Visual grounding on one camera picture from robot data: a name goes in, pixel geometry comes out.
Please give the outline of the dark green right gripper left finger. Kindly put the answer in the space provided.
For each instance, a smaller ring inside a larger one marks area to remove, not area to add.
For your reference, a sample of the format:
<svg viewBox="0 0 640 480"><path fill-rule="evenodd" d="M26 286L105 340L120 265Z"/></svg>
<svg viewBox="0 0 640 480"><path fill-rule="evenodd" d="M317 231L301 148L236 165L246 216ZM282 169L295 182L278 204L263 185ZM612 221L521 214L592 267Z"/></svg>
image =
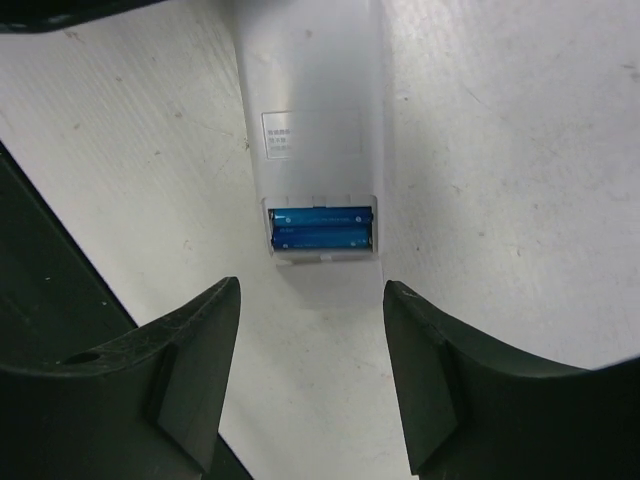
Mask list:
<svg viewBox="0 0 640 480"><path fill-rule="evenodd" d="M221 479L239 326L234 277L67 358L1 365L5 479Z"/></svg>

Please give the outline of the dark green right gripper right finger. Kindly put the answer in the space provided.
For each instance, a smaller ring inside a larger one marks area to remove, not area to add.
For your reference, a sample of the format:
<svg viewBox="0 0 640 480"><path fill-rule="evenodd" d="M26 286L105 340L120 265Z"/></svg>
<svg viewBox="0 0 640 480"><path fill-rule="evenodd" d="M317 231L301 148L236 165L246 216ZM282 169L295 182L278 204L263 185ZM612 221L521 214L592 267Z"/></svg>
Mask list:
<svg viewBox="0 0 640 480"><path fill-rule="evenodd" d="M508 345L399 281L383 316L421 479L635 479L639 362L581 369Z"/></svg>

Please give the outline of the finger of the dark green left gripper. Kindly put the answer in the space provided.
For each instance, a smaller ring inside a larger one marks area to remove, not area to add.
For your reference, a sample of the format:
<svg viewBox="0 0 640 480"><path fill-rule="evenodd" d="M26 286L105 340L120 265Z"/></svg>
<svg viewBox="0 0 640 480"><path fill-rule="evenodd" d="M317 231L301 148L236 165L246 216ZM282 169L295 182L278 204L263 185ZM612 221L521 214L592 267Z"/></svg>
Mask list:
<svg viewBox="0 0 640 480"><path fill-rule="evenodd" d="M149 5L150 0L1 0L1 33L54 32Z"/></svg>

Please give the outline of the small grey remote control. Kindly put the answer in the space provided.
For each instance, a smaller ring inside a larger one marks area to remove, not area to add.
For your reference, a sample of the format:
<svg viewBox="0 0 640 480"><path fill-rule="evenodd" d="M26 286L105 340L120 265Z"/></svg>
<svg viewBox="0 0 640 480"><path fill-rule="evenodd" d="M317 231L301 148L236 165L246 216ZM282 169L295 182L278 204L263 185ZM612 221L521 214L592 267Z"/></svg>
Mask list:
<svg viewBox="0 0 640 480"><path fill-rule="evenodd" d="M378 306L384 196L377 1L236 1L234 48L268 253L308 308ZM370 207L369 249L276 250L269 211Z"/></svg>

